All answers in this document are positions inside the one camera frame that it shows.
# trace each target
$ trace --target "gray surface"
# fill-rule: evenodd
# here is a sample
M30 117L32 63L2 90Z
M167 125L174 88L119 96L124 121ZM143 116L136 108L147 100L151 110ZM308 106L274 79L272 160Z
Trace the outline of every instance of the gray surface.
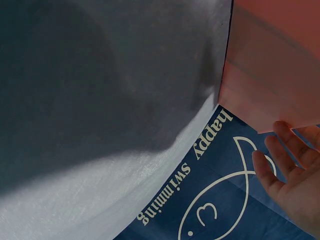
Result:
M0 239L124 229L212 114L229 17L229 0L0 2Z

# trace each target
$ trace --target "blue fabric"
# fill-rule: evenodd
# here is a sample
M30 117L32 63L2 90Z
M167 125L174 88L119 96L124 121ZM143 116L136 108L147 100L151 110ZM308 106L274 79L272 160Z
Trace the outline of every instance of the blue fabric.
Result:
M219 106L154 199L115 239L313 239L290 222L254 173L251 153L256 146L271 157L264 144L270 134L257 134ZM274 172L285 180L277 167Z

